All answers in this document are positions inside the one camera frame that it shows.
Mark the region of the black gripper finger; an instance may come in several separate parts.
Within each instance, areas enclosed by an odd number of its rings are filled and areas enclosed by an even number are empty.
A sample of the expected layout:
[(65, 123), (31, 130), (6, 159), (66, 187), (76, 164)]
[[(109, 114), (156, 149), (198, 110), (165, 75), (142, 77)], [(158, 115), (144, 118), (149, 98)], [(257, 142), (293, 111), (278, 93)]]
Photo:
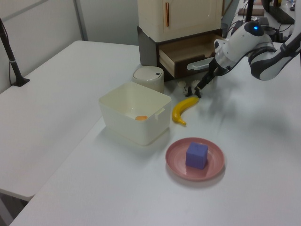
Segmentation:
[(201, 98), (200, 91), (211, 81), (213, 80), (213, 77), (203, 77), (202, 80), (196, 85), (196, 96), (198, 98)]
[(209, 83), (208, 79), (209, 79), (209, 77), (206, 74), (200, 80), (194, 80), (194, 90), (195, 91), (202, 90)]

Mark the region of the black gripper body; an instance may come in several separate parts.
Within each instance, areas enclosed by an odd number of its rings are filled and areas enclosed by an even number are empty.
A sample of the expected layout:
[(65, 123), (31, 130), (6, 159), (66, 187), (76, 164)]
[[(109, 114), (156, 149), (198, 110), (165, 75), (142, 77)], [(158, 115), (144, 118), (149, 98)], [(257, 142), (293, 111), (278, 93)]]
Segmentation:
[(217, 63), (216, 58), (214, 57), (208, 66), (208, 72), (206, 74), (207, 77), (215, 77), (215, 76), (223, 76), (232, 70), (231, 66), (221, 66)]

